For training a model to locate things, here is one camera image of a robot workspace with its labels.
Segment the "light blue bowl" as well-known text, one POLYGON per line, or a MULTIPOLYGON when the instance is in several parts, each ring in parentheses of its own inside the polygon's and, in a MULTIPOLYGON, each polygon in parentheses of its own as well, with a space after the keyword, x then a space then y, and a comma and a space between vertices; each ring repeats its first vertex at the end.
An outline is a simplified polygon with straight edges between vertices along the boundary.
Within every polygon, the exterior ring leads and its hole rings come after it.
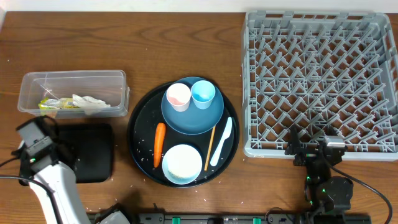
POLYGON ((171 147, 164 155, 162 170, 173 184, 186 185, 193 182, 202 170, 201 154, 188 144, 171 147))

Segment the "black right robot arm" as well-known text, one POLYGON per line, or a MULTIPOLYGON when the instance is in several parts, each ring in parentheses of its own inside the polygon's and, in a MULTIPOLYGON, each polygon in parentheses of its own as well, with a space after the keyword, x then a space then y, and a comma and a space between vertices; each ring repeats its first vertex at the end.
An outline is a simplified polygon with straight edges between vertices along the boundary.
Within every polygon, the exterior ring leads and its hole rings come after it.
POLYGON ((345 150, 346 144, 339 136, 325 136, 317 147, 304 146, 297 128, 290 128, 285 154, 294 156, 294 166, 306 168, 304 194, 311 205, 297 223, 343 222, 344 211, 351 208, 353 181, 332 176, 331 169, 342 161, 345 150))

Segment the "orange carrot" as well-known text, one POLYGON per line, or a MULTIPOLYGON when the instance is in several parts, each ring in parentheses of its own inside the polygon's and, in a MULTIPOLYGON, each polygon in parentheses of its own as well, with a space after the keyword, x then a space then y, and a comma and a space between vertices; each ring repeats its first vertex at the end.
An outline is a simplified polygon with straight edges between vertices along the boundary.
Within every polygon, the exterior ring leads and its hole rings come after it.
POLYGON ((162 157, 162 148, 165 139, 166 125, 159 123, 155 130, 154 140, 154 167, 157 168, 162 157))

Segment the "white napkin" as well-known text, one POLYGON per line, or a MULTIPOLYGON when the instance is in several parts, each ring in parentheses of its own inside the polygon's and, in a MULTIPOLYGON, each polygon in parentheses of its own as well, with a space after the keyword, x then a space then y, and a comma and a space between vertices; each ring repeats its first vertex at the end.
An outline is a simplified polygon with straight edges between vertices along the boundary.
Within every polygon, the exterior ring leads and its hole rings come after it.
POLYGON ((105 101, 91 96, 72 95, 73 104, 82 109, 86 115, 93 115, 111 107, 105 101))

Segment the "yellow green wrapper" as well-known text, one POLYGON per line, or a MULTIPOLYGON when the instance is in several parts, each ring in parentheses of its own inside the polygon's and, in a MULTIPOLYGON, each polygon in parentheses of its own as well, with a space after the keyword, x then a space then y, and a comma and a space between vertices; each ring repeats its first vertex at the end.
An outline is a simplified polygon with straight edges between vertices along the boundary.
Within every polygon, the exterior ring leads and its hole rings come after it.
POLYGON ((72 98, 50 99, 44 98, 39 104, 40 114, 55 118, 59 110, 78 109, 72 98))

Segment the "white rice pile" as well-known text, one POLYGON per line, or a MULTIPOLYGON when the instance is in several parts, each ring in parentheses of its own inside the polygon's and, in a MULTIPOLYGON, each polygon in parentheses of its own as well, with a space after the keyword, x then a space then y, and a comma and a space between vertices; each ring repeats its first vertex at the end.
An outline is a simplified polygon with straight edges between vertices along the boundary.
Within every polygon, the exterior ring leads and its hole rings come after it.
POLYGON ((176 179, 190 179, 197 173, 197 162, 190 151, 171 153, 169 171, 176 179))

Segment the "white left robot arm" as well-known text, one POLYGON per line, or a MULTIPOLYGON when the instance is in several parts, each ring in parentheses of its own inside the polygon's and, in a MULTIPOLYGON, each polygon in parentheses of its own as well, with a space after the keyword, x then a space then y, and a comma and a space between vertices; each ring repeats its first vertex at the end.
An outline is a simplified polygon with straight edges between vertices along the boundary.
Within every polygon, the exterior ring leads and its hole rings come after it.
POLYGON ((50 137, 23 139, 20 178, 36 194, 47 223, 129 223, 115 209, 102 219, 87 214, 76 186, 73 166, 63 160, 62 148, 50 137))

